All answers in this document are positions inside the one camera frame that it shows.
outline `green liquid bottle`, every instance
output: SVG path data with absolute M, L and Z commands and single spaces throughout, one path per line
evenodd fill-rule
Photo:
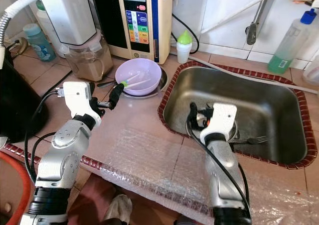
M 298 51 L 309 38 L 312 27 L 310 24 L 316 17 L 312 8 L 306 11 L 301 19 L 295 19 L 281 41 L 278 49 L 268 63 L 268 71 L 282 74 L 290 66 Z

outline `blue bottle cap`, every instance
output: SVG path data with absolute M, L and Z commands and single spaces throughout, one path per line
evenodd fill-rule
M 30 23 L 23 27 L 23 31 L 27 36 L 34 36 L 41 32 L 41 28 L 35 23 Z
M 310 11 L 306 11 L 302 18 L 300 19 L 300 22 L 304 24 L 311 24 L 314 20 L 314 18 L 317 16 L 315 13 L 315 9 L 310 9 Z

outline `small plastic bottle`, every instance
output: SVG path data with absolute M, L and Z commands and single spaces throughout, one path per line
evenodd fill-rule
M 50 62 L 56 57 L 52 46 L 46 40 L 44 33 L 37 24 L 27 24 L 23 27 L 23 31 L 41 61 Z
M 192 46 L 192 39 L 187 30 L 179 36 L 176 44 L 177 48 L 177 61 L 181 64 L 187 62 L 189 53 Z
M 313 60 L 303 74 L 305 82 L 319 86 L 319 55 Z
M 293 21 L 277 51 L 268 63 L 270 72 L 282 74 L 289 68 L 292 60 L 309 38 L 312 30 L 310 24 L 316 15 L 315 10 L 312 8 L 310 11 L 306 11 L 301 19 Z
M 36 6 L 38 8 L 36 15 L 38 17 L 38 22 L 39 22 L 43 32 L 48 37 L 48 39 L 51 41 L 53 48 L 55 49 L 55 53 L 57 53 L 60 57 L 65 58 L 64 54 L 60 51 L 62 43 L 60 42 L 60 40 L 59 40 L 55 30 L 54 30 L 54 27 L 51 23 L 51 20 L 45 11 L 43 3 L 40 0 L 37 0 Z

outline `stainless steel sink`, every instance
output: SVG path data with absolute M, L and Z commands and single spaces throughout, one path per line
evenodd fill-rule
M 163 111 L 172 130 L 186 134 L 190 102 L 198 108 L 214 102 L 234 104 L 240 138 L 269 138 L 265 144 L 235 145 L 238 151 L 283 164 L 297 163 L 307 154 L 298 100 L 290 89 L 190 67 L 179 74 Z

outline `green cap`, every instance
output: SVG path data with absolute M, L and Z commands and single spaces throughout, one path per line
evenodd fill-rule
M 184 45 L 187 45 L 187 44 L 190 44 L 192 42 L 192 39 L 191 39 L 191 36 L 189 35 L 188 31 L 185 30 L 185 32 L 178 37 L 178 40 L 177 40 L 180 44 L 184 44 Z
M 45 11 L 45 7 L 44 7 L 43 3 L 41 2 L 41 0 L 37 0 L 37 1 L 35 2 L 35 4 L 36 4 L 36 6 L 37 6 L 37 8 L 38 8 L 39 10 Z

